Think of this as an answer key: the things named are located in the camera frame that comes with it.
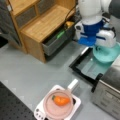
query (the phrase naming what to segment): shelf compartment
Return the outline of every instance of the shelf compartment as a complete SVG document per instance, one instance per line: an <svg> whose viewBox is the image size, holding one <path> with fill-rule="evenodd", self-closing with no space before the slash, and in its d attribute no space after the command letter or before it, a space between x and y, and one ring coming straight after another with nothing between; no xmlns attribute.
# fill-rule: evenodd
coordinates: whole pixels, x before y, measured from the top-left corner
<svg viewBox="0 0 120 120"><path fill-rule="evenodd" d="M39 14L43 14L46 12L48 9L50 9L53 5L55 5L55 0L40 0L37 3L37 8Z"/></svg>
<svg viewBox="0 0 120 120"><path fill-rule="evenodd" d="M43 42L65 21L65 17L70 10L59 5L54 5L51 9L41 15L26 26L21 32L34 39L36 42Z"/></svg>
<svg viewBox="0 0 120 120"><path fill-rule="evenodd" d="M23 27L29 21L33 20L37 16L35 6L30 7L25 12L18 15L15 19L19 28Z"/></svg>
<svg viewBox="0 0 120 120"><path fill-rule="evenodd" d="M23 11L25 11L25 9L32 6L37 1L38 0L9 0L13 9L12 13L14 16L22 13Z"/></svg>

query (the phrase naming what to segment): table surface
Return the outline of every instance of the table surface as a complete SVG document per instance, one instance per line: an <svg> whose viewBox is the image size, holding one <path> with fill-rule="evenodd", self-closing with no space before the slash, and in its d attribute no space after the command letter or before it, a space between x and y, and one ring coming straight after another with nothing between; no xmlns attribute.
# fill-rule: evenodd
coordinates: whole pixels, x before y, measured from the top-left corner
<svg viewBox="0 0 120 120"><path fill-rule="evenodd" d="M74 120L115 120L92 103L92 86L69 68L83 49L83 46L70 42L44 64L7 44L0 49L0 81L34 112L54 85L67 88L72 80L78 79L80 87L74 94L81 99L82 104Z"/></svg>

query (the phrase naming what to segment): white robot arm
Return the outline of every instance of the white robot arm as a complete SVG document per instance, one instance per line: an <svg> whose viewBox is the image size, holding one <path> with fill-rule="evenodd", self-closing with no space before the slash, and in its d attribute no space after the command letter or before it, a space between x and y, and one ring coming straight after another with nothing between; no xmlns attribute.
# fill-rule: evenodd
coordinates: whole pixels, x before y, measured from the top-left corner
<svg viewBox="0 0 120 120"><path fill-rule="evenodd" d="M116 44L114 27L109 27L109 21L103 20L102 12L120 18L119 0L78 0L82 20L75 28L79 32L79 44L86 46L113 47Z"/></svg>

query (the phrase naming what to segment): wooden shelf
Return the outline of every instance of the wooden shelf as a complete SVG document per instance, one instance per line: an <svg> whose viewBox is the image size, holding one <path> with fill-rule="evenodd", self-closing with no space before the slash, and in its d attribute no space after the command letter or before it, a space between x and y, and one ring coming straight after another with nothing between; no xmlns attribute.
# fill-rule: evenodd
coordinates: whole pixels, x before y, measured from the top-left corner
<svg viewBox="0 0 120 120"><path fill-rule="evenodd" d="M9 0L12 9L13 15L16 16L23 12L26 8L32 6L38 0Z"/></svg>
<svg viewBox="0 0 120 120"><path fill-rule="evenodd" d="M26 26L21 32L36 42L42 42L64 23L69 11L69 9L55 5L38 19L34 20L34 22Z"/></svg>

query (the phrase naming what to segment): wooden cabinet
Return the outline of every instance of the wooden cabinet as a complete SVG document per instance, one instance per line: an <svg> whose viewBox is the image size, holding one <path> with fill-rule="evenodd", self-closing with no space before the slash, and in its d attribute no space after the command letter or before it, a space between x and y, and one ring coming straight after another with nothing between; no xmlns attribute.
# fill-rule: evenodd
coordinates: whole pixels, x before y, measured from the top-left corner
<svg viewBox="0 0 120 120"><path fill-rule="evenodd" d="M27 52L42 62L45 54L51 55L64 41L62 27L75 0L9 0L11 16L20 40Z"/></svg>

